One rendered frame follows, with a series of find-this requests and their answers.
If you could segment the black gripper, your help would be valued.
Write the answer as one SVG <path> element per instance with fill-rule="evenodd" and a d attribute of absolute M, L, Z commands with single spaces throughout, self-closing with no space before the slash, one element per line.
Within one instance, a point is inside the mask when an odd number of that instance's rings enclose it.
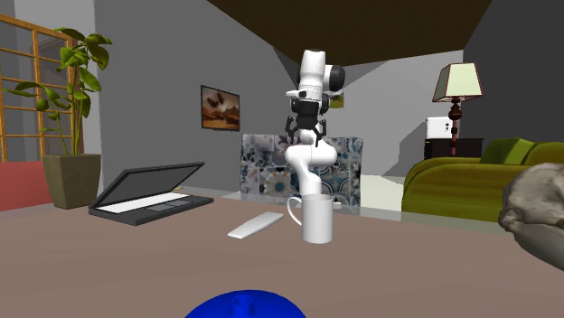
<path fill-rule="evenodd" d="M 317 101 L 307 101 L 293 99 L 291 101 L 291 111 L 296 113 L 296 117 L 287 117 L 285 130 L 290 139 L 290 143 L 294 143 L 295 134 L 300 129 L 313 129 L 315 133 L 315 147 L 326 136 L 326 120 L 321 119 L 317 123 L 319 112 L 319 103 Z"/>

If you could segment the patterned robot stand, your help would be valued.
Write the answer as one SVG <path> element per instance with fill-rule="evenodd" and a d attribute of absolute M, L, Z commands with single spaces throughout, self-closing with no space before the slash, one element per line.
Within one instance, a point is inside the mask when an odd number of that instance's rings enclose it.
<path fill-rule="evenodd" d="M 356 214 L 361 206 L 361 169 L 363 140 L 358 137 L 325 137 L 334 147 L 336 162 L 330 166 L 312 166 L 310 172 L 321 179 L 323 194 L 331 194 Z M 284 203 L 298 196 L 299 178 L 287 163 L 285 151 L 300 143 L 298 137 L 244 134 L 240 153 L 240 191 L 271 197 Z"/>

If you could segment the white mug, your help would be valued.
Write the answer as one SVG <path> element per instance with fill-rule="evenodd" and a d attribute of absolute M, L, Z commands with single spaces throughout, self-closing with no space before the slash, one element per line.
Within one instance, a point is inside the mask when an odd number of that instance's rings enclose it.
<path fill-rule="evenodd" d="M 290 202 L 295 200 L 301 204 L 302 219 L 293 213 Z M 334 199 L 327 194 L 307 194 L 291 197 L 287 201 L 287 211 L 291 218 L 301 227 L 302 239 L 308 243 L 326 244 L 333 239 Z"/>

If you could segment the white remote control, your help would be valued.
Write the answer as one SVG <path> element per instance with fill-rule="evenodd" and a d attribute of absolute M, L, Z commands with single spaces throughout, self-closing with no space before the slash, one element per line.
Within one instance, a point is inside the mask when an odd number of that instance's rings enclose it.
<path fill-rule="evenodd" d="M 275 224 L 284 217 L 282 213 L 265 211 L 246 221 L 227 234 L 232 239 L 245 239 Z"/>

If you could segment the white box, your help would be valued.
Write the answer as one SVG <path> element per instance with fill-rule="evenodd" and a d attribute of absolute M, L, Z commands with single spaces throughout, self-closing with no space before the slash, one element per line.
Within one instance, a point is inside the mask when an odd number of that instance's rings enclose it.
<path fill-rule="evenodd" d="M 452 124 L 449 117 L 427 117 L 426 139 L 451 139 Z"/>

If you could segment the table lamp with cream shade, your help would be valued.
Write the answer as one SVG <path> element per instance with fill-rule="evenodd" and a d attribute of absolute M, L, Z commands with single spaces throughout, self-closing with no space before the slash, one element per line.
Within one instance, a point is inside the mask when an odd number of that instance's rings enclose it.
<path fill-rule="evenodd" d="M 482 95 L 482 85 L 473 62 L 451 63 L 440 71 L 432 101 L 452 104 L 448 112 L 448 118 L 452 120 L 450 143 L 452 156 L 456 155 L 457 122 L 462 117 L 460 103 Z"/>

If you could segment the green sofa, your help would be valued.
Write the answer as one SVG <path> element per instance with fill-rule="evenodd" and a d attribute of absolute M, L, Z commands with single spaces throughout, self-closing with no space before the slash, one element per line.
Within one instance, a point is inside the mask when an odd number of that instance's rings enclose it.
<path fill-rule="evenodd" d="M 536 164 L 564 164 L 564 142 L 494 139 L 479 157 L 446 156 L 423 160 L 403 186 L 403 211 L 495 222 L 503 188 Z"/>

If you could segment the dark side table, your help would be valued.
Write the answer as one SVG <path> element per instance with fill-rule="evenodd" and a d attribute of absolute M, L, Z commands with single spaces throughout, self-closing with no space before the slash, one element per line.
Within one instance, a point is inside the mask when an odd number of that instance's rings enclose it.
<path fill-rule="evenodd" d="M 478 157 L 483 153 L 483 138 L 457 138 L 455 156 Z M 451 139 L 432 138 L 424 143 L 424 159 L 452 155 Z"/>

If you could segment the black open laptop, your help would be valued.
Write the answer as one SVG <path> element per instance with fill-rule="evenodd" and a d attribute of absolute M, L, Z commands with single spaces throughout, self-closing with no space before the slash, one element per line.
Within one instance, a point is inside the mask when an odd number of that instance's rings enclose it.
<path fill-rule="evenodd" d="M 89 214 L 131 226 L 160 220 L 213 202 L 174 189 L 203 162 L 124 170 L 89 206 Z"/>

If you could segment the blue round object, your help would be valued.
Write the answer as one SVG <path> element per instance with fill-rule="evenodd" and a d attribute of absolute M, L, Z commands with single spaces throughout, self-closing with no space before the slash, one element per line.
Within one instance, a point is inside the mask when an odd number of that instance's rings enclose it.
<path fill-rule="evenodd" d="M 185 318 L 306 318 L 284 296 L 263 290 L 228 292 L 203 302 Z"/>

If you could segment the potted green plant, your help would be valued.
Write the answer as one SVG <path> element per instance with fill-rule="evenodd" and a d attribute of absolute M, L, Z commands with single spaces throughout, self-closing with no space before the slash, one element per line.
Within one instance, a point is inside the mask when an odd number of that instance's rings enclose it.
<path fill-rule="evenodd" d="M 88 206 L 97 196 L 101 156 L 79 151 L 80 132 L 82 120 L 89 116 L 91 108 L 89 95 L 101 91 L 98 78 L 88 70 L 88 66 L 92 62 L 100 70 L 108 66 L 106 47 L 112 41 L 98 33 L 86 36 L 67 27 L 59 27 L 55 31 L 77 41 L 72 47 L 60 48 L 60 66 L 56 70 L 65 70 L 70 75 L 66 93 L 59 94 L 39 80 L 23 81 L 6 92 L 35 98 L 36 110 L 45 112 L 57 124 L 55 128 L 41 128 L 39 134 L 56 133 L 61 139 L 64 154 L 46 154 L 42 157 L 42 164 L 52 203 L 68 210 Z"/>

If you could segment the grey stone skull figure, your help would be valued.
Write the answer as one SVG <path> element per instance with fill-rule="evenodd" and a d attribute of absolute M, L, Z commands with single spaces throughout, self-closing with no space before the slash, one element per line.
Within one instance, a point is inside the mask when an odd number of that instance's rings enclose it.
<path fill-rule="evenodd" d="M 564 271 L 564 164 L 534 165 L 503 190 L 499 225 L 521 248 Z"/>

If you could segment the wooden framed window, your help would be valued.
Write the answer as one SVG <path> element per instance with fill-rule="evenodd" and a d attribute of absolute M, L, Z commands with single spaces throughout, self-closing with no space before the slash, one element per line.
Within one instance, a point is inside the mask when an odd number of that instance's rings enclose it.
<path fill-rule="evenodd" d="M 84 153 L 87 40 L 0 14 L 0 162 Z"/>

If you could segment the brown framed wall picture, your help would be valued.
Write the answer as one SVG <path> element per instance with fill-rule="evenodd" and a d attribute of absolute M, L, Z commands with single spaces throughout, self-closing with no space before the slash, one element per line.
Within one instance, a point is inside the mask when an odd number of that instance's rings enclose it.
<path fill-rule="evenodd" d="M 201 85 L 202 128 L 240 131 L 240 96 Z"/>

